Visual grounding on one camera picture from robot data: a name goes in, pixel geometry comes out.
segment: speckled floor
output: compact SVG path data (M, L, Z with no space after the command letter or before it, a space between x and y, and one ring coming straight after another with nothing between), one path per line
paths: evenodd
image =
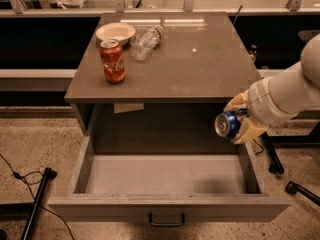
M272 128L271 134L307 134L317 119L291 120ZM68 107L0 108L0 154L21 175L51 167L58 172L46 191L49 196L66 195L69 180L79 153L82 132ZM259 147L252 143L253 149ZM142 223L74 223L68 225L77 240L99 239L320 239L320 208L284 189L289 181L301 184L320 194L320 149L277 149L285 173L268 172L266 152L256 156L270 196L290 200L291 205L270 223L187 223L179 228L154 228ZM31 202L32 198L21 181L13 178L9 166L0 159L0 202ZM20 239L25 221L4 221L0 229L8 239ZM66 226L52 214L41 210L32 239L71 239Z

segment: black stand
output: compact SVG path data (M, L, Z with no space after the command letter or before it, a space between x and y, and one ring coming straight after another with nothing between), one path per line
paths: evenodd
M320 122L307 136L268 136L267 133L261 135L264 144L268 150L268 154L272 160L269 171L271 173L283 174L284 169L280 159L274 149L274 146L287 147L320 147Z
M316 196L315 194L313 194L312 192L310 192L309 190L305 189L297 183L290 181L286 186L286 192L291 195L295 195L297 192L299 192L306 198L314 202L316 205L320 206L320 197Z
M53 180L57 176L57 173L51 168L46 168L37 194L33 203L21 203L21 204L4 204L0 205L0 214L3 217L18 217L21 219L27 219L27 223L23 230L21 240L31 239L30 235L35 225L39 208L42 203L42 199L49 180Z

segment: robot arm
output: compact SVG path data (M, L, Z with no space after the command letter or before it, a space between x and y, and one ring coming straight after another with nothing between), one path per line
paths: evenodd
M313 108L320 108L320 35L307 43L298 63L235 96L224 108L223 116L247 111L245 117L238 117L240 129L231 136L234 144L240 144L260 136L272 124ZM226 137L226 121L221 120L221 115L216 118L215 127L220 136Z

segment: soda can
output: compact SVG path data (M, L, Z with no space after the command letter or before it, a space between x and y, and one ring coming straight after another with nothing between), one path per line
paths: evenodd
M225 111L216 117L214 127L216 133L224 138L234 138L241 127L241 122L247 116L247 110L241 109L239 111Z
M100 43L100 57L104 75L109 83L120 83L125 78L122 46L116 39L108 39Z

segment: white bowl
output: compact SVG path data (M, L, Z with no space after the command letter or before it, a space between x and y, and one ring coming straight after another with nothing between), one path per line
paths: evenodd
M121 45L125 45L134 36L136 29L127 23L117 22L103 25L96 31L96 37L100 41L116 39Z

